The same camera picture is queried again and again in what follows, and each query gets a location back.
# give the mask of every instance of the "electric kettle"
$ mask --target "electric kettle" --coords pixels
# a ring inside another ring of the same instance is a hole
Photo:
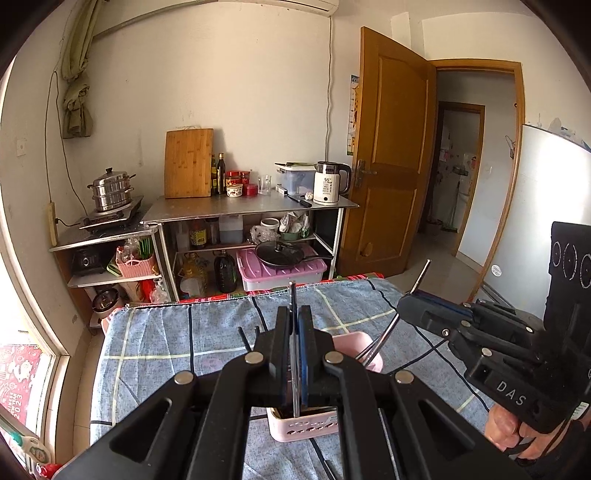
[[[347,174],[344,189],[340,189],[340,171]],[[314,174],[314,201],[321,205],[335,205],[339,195],[349,191],[351,186],[351,167],[342,163],[319,161]]]

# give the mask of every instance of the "frying pan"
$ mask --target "frying pan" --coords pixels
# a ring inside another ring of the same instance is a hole
[[[267,267],[275,270],[293,268],[298,263],[315,260],[316,258],[332,260],[331,256],[324,255],[309,255],[307,257],[297,245],[275,240],[258,244],[255,248],[255,255]]]

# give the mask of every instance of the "human hand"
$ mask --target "human hand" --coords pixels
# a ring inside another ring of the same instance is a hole
[[[484,429],[484,435],[489,439],[501,452],[507,448],[515,447],[523,438],[533,438],[530,445],[518,455],[519,458],[535,460],[540,457],[544,449],[552,442],[554,435],[558,432],[562,424],[558,425],[553,432],[549,434],[542,434],[536,432],[533,428],[525,423],[519,423],[519,420],[508,410],[500,405],[493,405],[488,414],[488,420]],[[561,442],[566,434],[568,427],[565,427],[560,436],[553,442],[548,452],[551,452]]]

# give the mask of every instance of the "kettle handle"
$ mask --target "kettle handle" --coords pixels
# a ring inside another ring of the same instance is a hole
[[[351,188],[351,167],[345,165],[344,163],[339,163],[339,172],[341,170],[347,173],[347,183],[345,185],[345,188],[343,190],[339,190],[339,195],[344,195]]]

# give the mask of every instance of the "white plastic bottle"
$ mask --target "white plastic bottle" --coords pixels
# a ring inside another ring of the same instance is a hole
[[[51,463],[51,453],[47,450],[47,447],[35,437],[23,437],[17,432],[11,433],[11,437],[22,451],[36,462],[41,465]]]

